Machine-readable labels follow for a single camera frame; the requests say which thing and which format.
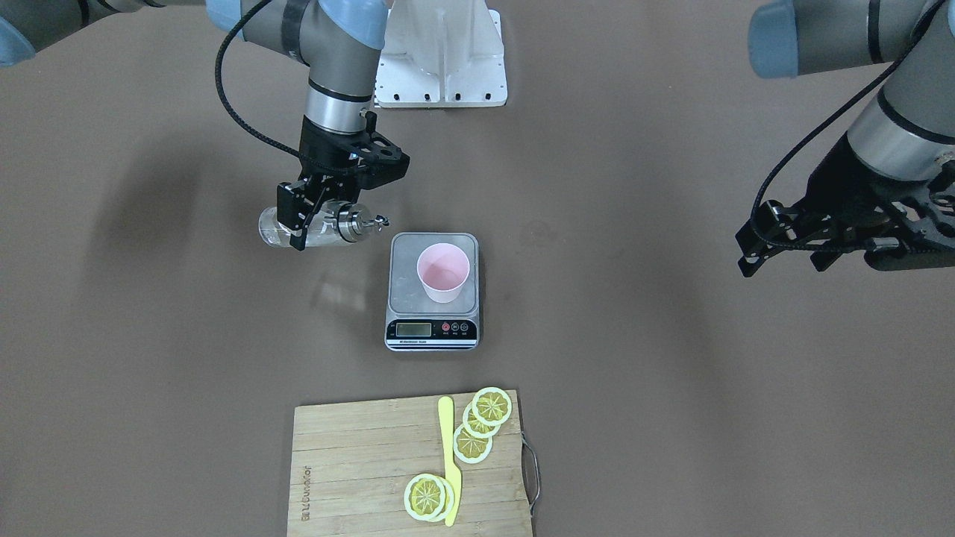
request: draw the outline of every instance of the metal handle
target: metal handle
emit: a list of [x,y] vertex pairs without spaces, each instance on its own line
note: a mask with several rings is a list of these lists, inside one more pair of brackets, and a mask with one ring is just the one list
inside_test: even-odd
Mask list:
[[531,460],[534,462],[535,494],[533,499],[527,498],[531,505],[531,518],[534,518],[534,508],[537,507],[537,502],[541,498],[541,466],[538,464],[537,452],[531,447],[530,442],[527,441],[527,435],[523,431],[520,431],[520,441],[524,444],[523,447],[530,452]]

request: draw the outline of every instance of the wooden cutting board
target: wooden cutting board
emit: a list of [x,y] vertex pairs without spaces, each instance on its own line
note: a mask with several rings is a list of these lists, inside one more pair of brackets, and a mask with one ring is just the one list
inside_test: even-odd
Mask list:
[[[474,394],[458,394],[455,428]],[[295,409],[288,537],[532,537],[524,490],[518,393],[511,418],[482,462],[461,469],[455,525],[414,520],[405,486],[444,474],[440,396],[300,406]]]

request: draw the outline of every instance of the white plastic bracket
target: white plastic bracket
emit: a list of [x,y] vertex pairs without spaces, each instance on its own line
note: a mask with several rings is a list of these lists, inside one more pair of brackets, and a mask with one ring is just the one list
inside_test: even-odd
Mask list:
[[374,101],[382,108],[502,106],[500,13],[484,0],[394,0]]

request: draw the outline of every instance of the scale control panel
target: scale control panel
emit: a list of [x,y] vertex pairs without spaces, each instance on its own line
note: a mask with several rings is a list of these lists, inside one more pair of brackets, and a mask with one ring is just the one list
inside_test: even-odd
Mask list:
[[466,350],[478,345],[478,326],[468,319],[396,319],[385,330],[396,351]]

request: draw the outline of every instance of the scale platform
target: scale platform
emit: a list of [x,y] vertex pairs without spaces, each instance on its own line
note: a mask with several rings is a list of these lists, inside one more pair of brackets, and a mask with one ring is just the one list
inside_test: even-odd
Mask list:
[[[449,243],[464,250],[471,273],[461,294],[439,304],[425,294],[417,259],[426,247]],[[385,345],[393,351],[468,351],[480,340],[478,240],[470,233],[398,233],[385,314]]]

